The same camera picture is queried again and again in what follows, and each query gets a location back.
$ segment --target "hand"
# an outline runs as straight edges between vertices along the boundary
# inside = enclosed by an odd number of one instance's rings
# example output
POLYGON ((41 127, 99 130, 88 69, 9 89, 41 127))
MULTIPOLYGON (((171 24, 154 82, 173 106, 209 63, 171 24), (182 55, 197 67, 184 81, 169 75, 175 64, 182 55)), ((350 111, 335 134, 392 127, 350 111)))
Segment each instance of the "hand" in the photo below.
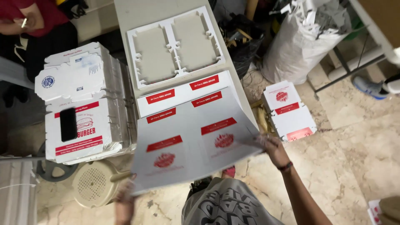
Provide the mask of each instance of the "hand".
MULTIPOLYGON (((35 25, 36 25, 36 19, 33 16, 33 14, 32 13, 28 13, 25 18, 26 18, 26 23, 25 23, 25 26, 23 28, 29 29, 29 30, 33 29, 35 27, 35 25)), ((24 23, 24 20, 25 19, 15 18, 14 19, 14 23, 18 24, 19 26, 22 26, 22 24, 24 23)))
POLYGON ((131 196, 130 193, 134 188, 133 180, 135 178, 136 174, 133 174, 130 180, 119 188, 118 194, 114 199, 116 225, 127 225, 132 220, 137 196, 131 196))
POLYGON ((289 156, 278 138, 272 137, 270 134, 263 134, 259 135, 256 141, 263 146, 276 167, 284 167, 290 162, 289 156))

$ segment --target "gray t-shirt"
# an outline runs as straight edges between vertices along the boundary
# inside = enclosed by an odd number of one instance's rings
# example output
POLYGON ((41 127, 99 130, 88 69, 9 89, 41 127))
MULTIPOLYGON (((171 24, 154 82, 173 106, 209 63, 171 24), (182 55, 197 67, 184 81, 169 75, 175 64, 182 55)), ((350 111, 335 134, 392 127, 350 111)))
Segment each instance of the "gray t-shirt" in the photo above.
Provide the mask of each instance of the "gray t-shirt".
POLYGON ((248 186, 236 179, 213 178, 182 209, 182 225, 283 225, 271 216, 248 186))

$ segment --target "black phone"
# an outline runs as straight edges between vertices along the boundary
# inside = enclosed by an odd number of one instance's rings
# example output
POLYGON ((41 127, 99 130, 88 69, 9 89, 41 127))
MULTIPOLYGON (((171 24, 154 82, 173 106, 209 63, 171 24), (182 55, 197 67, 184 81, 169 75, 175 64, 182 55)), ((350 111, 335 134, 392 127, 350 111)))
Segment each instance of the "black phone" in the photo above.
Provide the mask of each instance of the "black phone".
POLYGON ((60 112, 61 141, 66 142, 77 138, 75 108, 60 112))

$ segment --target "red shirt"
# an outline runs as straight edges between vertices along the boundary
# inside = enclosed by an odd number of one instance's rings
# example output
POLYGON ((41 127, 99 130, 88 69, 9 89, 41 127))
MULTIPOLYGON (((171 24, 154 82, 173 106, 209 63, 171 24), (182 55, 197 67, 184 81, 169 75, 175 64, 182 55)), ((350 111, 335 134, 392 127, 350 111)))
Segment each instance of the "red shirt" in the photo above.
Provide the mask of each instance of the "red shirt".
POLYGON ((13 21, 16 18, 25 18, 20 9, 27 8, 34 3, 38 5, 42 14, 44 28, 28 34, 34 37, 42 37, 48 34, 53 27, 69 21, 52 0, 0 0, 0 20, 8 19, 13 21))

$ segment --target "wristband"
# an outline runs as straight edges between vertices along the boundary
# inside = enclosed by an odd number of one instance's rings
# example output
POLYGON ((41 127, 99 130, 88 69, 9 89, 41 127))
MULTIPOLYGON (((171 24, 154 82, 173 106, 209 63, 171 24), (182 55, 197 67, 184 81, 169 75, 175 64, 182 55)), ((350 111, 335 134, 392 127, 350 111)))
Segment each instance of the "wristband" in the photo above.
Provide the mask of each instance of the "wristband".
POLYGON ((288 164, 286 164, 286 166, 284 167, 277 167, 279 171, 284 171, 288 168, 290 168, 291 166, 293 166, 293 163, 290 161, 288 164))

